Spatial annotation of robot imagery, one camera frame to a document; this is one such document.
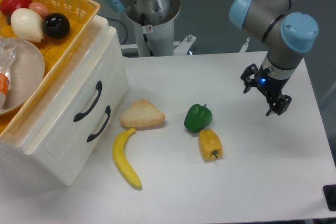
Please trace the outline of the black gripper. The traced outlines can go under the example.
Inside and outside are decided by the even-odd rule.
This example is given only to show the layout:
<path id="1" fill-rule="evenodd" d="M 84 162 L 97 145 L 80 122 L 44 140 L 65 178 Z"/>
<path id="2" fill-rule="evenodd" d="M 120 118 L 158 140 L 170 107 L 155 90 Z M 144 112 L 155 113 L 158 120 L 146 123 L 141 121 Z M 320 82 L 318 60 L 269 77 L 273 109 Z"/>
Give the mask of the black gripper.
<path id="1" fill-rule="evenodd" d="M 266 116 L 273 114 L 282 115 L 289 107 L 292 98 L 288 95 L 283 95 L 282 88 L 287 83 L 287 79 L 279 80 L 275 79 L 268 74 L 270 69 L 260 69 L 253 63 L 248 66 L 240 79 L 244 82 L 243 93 L 247 93 L 251 88 L 256 88 L 266 97 L 269 104 L 269 110 L 266 112 Z"/>

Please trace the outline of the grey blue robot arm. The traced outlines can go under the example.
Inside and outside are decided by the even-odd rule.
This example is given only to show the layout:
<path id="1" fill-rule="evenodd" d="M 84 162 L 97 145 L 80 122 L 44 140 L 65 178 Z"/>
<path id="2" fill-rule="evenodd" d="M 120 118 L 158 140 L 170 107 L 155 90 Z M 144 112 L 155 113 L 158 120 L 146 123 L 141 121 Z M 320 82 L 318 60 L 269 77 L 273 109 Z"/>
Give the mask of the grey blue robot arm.
<path id="1" fill-rule="evenodd" d="M 172 56 L 187 51 L 186 44 L 174 46 L 174 19 L 180 0 L 104 0 L 115 12 L 126 13 L 133 22 L 141 57 Z M 241 75 L 245 92 L 257 88 L 269 105 L 268 113 L 283 114 L 291 97 L 282 89 L 318 35 L 314 18 L 291 13 L 299 0 L 235 0 L 229 20 L 258 38 L 269 50 L 260 67 L 250 65 Z"/>

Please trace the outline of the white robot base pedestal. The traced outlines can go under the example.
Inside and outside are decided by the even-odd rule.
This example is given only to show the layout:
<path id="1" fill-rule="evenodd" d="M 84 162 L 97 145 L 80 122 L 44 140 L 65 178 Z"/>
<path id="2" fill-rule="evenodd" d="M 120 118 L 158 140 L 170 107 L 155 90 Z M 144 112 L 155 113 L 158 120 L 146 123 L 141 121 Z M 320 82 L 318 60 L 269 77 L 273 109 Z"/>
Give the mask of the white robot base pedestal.
<path id="1" fill-rule="evenodd" d="M 173 55 L 174 20 L 180 9 L 180 0 L 137 0 L 126 8 L 139 57 Z"/>

